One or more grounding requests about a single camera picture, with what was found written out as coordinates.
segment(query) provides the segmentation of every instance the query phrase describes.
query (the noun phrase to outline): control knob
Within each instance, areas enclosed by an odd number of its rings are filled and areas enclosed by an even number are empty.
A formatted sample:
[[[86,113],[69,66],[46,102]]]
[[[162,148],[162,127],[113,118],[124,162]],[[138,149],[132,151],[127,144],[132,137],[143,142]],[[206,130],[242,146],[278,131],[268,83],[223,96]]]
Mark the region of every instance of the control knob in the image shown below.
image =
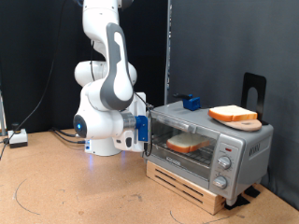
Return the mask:
[[[220,189],[225,189],[227,187],[227,181],[223,176],[218,176],[216,179],[214,179],[213,185]]]
[[[231,160],[228,157],[220,157],[218,159],[218,164],[224,169],[227,170],[231,167]]]

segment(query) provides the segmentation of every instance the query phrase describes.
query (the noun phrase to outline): oven window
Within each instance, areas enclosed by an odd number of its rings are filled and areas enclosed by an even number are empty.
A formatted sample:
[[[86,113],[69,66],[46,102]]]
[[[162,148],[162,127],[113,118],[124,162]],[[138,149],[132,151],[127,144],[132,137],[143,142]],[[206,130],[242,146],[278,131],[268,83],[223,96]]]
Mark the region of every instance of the oven window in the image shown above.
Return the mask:
[[[153,145],[210,167],[218,139],[200,133],[188,133],[152,120]]]

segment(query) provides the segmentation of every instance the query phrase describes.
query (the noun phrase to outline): oven door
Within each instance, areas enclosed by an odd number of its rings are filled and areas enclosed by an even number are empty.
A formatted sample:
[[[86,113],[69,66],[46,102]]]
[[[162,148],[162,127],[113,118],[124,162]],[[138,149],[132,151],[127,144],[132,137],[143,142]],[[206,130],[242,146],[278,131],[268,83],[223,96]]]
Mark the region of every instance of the oven door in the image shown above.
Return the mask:
[[[159,114],[153,115],[151,125],[152,149],[151,155],[146,159],[208,189],[214,148],[220,134],[184,120]],[[192,147],[190,152],[179,152],[169,144],[174,143],[174,139],[179,147],[182,142],[184,147],[187,146],[186,141],[192,141],[191,145],[199,144]]]

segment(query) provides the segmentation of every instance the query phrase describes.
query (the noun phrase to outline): blue block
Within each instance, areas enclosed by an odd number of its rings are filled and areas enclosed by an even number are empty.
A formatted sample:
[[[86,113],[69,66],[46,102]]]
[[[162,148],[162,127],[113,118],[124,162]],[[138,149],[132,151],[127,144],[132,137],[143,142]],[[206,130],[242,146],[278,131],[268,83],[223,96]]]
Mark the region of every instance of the blue block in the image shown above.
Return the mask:
[[[138,129],[138,141],[149,141],[149,122],[146,116],[138,116],[136,119],[136,129]]]
[[[200,105],[200,97],[192,98],[190,100],[182,99],[183,105],[185,109],[189,109],[191,111],[197,110],[201,107]]]

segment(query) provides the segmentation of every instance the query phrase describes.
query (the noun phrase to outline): wooden cutting board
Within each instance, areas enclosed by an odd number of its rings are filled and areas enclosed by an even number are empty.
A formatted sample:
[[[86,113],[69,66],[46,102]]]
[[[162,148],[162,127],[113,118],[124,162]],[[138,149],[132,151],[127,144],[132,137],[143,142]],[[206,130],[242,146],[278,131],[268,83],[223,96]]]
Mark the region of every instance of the wooden cutting board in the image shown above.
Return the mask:
[[[225,122],[217,119],[217,121],[231,128],[235,128],[246,132],[258,131],[262,128],[262,123],[257,119],[248,119],[231,122]]]

